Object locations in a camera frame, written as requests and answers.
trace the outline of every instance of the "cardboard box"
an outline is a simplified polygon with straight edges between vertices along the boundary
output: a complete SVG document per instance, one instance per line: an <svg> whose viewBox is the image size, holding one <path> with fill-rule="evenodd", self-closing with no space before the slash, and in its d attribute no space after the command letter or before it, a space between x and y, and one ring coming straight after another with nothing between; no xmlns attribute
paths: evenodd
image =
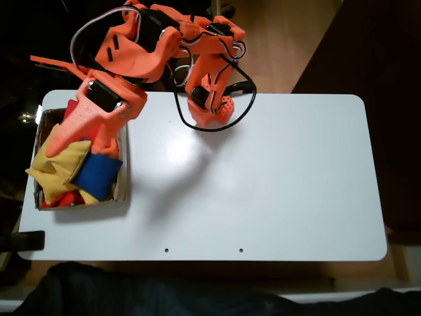
<svg viewBox="0 0 421 316"><path fill-rule="evenodd" d="M61 123L63 121L64 112L66 109L54 109L46 110L42 113L41 120L39 122L37 136L35 138L35 155L38 153L38 150L42 144L50 135L51 130L54 125ZM120 132L117 134L116 141L119 148L118 158L123 162L121 166L117 180L112 185L112 194L111 198L107 201L99 202L96 204L82 204L69 207L41 207L41 204L44 202L44 195L42 187L34 180L35 192L35 207L40 211L61 211L69 209L88 209L90 207L97 207L98 205L108 205L110 203L118 203L126 199L126 189L127 189L127 156L128 156L128 142L127 142L127 126L124 126Z"/></svg>

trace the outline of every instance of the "wooden floor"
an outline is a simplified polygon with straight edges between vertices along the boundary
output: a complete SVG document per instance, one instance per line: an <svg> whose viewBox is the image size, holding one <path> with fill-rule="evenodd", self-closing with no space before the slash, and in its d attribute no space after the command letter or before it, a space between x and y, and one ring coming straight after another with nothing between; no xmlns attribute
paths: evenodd
<svg viewBox="0 0 421 316"><path fill-rule="evenodd" d="M261 93L290 93L339 8L339 0L229 0L236 7L232 19L247 31L247 53L240 67ZM234 80L242 81L238 74ZM276 278L324 279L380 277L404 278L399 270L399 249L373 263L150 263L90 262L108 271L161 277L209 280L260 280ZM34 261L22 280L36 285L52 261Z"/></svg>

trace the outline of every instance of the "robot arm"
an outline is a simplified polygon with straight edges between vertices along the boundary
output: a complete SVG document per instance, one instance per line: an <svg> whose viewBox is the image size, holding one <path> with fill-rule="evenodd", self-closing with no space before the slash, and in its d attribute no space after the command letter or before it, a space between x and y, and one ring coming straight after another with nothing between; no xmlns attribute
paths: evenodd
<svg viewBox="0 0 421 316"><path fill-rule="evenodd" d="M92 149L99 152L145 105L147 95L136 83L159 80L165 67L170 69L171 58L190 57L185 79L174 84L186 84L188 107L196 123L207 126L211 120L217 120L226 124L230 119L234 102L224 96L224 91L232 61L244 55L245 32L223 16L211 22L162 5L148 9L137 0L126 5L129 6L115 8L88 22L75 34L70 44L73 64L31 57L39 63L65 68L83 80L77 93L80 104L59 126L47 148L48 157L60 153L93 124L102 124ZM95 57L101 70L78 66L72 51L77 35L96 20L118 11L125 23L110 28L105 36ZM194 66L193 55L199 55Z"/></svg>

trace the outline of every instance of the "table surface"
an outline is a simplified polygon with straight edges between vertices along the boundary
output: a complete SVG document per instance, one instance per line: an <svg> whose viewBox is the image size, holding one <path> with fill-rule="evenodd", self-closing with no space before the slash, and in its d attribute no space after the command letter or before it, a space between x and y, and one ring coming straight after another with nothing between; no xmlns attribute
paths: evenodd
<svg viewBox="0 0 421 316"><path fill-rule="evenodd" d="M364 103L354 95L258 94L235 127L196 132L172 93L128 123L129 197L38 211L28 179L20 231L33 260L373 261L387 251ZM66 107L55 90L43 110ZM250 95L234 98L240 113ZM183 112L189 115L185 97Z"/></svg>

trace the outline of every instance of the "black cloth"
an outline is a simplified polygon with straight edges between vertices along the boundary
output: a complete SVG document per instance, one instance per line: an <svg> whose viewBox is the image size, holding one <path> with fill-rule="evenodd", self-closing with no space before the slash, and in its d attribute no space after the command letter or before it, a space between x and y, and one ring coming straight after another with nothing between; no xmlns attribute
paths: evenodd
<svg viewBox="0 0 421 316"><path fill-rule="evenodd" d="M49 269L14 315L421 315L421 292L383 288L345 302L298 304L249 290L151 280L60 263Z"/></svg>

